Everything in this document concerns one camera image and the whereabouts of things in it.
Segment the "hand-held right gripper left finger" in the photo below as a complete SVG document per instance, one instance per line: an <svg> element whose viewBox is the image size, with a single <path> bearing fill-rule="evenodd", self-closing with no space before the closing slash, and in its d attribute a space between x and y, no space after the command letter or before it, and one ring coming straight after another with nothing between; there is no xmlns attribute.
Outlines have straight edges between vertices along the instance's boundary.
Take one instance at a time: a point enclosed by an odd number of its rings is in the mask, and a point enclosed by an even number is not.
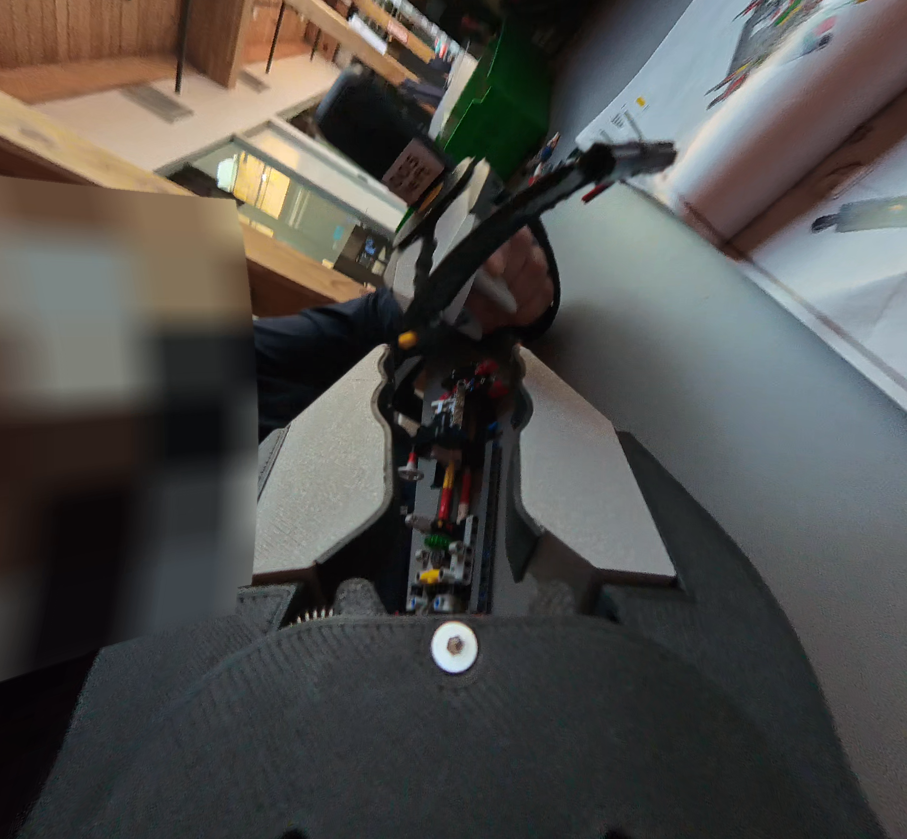
<svg viewBox="0 0 907 839"><path fill-rule="evenodd" d="M391 508L391 347L371 349L271 434L254 513L254 583L313 576Z"/></svg>

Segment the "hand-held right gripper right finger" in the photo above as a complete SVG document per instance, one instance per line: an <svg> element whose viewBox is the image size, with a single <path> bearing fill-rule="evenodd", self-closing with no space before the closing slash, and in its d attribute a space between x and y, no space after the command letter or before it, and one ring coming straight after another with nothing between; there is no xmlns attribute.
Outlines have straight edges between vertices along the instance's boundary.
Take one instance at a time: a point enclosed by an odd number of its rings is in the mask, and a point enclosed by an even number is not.
<svg viewBox="0 0 907 839"><path fill-rule="evenodd" d="M503 560L514 583L677 587L677 566L605 415L528 347L514 349Z"/></svg>

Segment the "grey toy brick model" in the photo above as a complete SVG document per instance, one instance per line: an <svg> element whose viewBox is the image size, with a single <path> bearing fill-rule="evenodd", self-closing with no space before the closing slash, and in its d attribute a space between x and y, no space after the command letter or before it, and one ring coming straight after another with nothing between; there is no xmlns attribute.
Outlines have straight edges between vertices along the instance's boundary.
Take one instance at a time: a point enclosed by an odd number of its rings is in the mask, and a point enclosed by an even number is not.
<svg viewBox="0 0 907 839"><path fill-rule="evenodd" d="M674 142L665 140L594 142L528 181L530 187L545 175L551 181L551 193L530 198L530 209L545 212L574 190L592 201L619 181L666 169L674 157ZM451 171L416 198L403 224L432 204ZM485 320L489 302L483 292L476 292L468 306L489 327ZM502 327L489 327L479 341L451 331L433 347L393 347L393 399L403 415L414 416L409 403L416 399L419 376L427 386L409 458L397 468L400 481L427 478L405 518L413 532L406 612L489 612L494 605L503 611L503 599L494 601L491 593L512 583L503 569L503 473L512 445L516 347L528 341Z"/></svg>

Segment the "person's left forearm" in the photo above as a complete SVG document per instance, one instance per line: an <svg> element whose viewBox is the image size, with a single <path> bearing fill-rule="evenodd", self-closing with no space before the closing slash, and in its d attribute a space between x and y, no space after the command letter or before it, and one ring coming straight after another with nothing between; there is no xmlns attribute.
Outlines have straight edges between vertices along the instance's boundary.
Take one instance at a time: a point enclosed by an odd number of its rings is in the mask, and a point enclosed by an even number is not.
<svg viewBox="0 0 907 839"><path fill-rule="evenodd" d="M403 309L387 289L251 323L256 438L290 424L371 349L400 331Z"/></svg>

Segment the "person's left hand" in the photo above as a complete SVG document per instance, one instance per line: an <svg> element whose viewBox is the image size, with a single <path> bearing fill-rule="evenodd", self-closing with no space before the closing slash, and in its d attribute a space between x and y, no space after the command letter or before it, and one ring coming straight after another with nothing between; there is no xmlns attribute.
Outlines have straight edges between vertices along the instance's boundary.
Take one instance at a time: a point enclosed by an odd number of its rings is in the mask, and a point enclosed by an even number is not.
<svg viewBox="0 0 907 839"><path fill-rule="evenodd" d="M491 329L533 324L553 302L553 278L543 246L528 224L519 228L485 264L483 272L506 286L516 307L489 302L485 320Z"/></svg>

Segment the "green box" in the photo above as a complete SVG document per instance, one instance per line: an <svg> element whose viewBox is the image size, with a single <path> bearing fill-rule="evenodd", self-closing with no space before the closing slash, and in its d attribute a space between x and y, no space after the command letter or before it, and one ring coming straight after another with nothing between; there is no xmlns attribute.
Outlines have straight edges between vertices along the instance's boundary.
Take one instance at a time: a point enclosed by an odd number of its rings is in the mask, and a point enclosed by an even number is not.
<svg viewBox="0 0 907 839"><path fill-rule="evenodd" d="M488 159L512 180L541 148L551 121L551 66L524 27L503 22L479 56L437 146L455 163Z"/></svg>

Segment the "black office chair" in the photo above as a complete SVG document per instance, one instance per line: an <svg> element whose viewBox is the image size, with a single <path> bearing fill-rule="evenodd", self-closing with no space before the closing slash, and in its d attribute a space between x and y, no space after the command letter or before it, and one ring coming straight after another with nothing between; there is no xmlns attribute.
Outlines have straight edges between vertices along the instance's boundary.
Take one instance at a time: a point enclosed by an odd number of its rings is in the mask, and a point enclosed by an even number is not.
<svg viewBox="0 0 907 839"><path fill-rule="evenodd" d="M318 132L375 180L413 140L427 146L440 167L453 167L428 137L428 121L414 96L360 63L346 66L315 108Z"/></svg>

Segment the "glass partition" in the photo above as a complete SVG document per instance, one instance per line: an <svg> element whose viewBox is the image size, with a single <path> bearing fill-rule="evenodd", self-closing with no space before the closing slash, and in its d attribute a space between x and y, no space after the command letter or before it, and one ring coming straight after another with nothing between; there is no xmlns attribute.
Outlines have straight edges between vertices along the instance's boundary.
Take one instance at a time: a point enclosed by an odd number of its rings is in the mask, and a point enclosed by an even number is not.
<svg viewBox="0 0 907 839"><path fill-rule="evenodd" d="M380 286L405 212L377 180L282 119L158 171L199 197L232 198L254 232L368 286Z"/></svg>

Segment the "long wooden table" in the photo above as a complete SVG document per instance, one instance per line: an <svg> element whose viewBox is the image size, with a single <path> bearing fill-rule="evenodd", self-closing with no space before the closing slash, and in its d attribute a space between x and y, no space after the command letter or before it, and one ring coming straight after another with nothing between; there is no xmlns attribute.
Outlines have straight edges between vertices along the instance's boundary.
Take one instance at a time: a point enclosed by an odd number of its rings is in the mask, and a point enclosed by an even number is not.
<svg viewBox="0 0 907 839"><path fill-rule="evenodd" d="M358 63L386 78L391 85L403 85L405 80L422 80L416 72L406 69L400 61L380 53L358 28L348 24L335 6L324 0L282 0L292 6L302 18L313 22L323 34L335 38L343 50L348 50Z"/></svg>

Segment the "instruction sheet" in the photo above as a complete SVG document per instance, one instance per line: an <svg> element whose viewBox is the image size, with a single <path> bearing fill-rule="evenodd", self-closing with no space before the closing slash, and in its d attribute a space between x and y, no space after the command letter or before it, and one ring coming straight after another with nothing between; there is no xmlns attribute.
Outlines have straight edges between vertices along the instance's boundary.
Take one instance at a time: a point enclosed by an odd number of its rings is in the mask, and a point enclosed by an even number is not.
<svg viewBox="0 0 907 839"><path fill-rule="evenodd" d="M907 0L690 0L579 148L672 140L656 198L904 408Z"/></svg>

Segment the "wooden workbench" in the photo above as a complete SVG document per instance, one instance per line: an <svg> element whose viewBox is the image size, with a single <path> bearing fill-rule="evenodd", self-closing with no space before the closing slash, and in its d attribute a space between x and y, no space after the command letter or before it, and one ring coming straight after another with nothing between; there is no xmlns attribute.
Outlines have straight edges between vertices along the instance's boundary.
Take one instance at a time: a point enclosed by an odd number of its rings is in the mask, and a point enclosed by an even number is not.
<svg viewBox="0 0 907 839"><path fill-rule="evenodd" d="M131 164L5 91L0 96L0 142L3 175L6 176L170 193L182 201L197 198L183 187ZM353 300L372 290L372 286L363 286L263 234L242 221L238 211L232 211L232 218L242 232L254 318L290 314Z"/></svg>

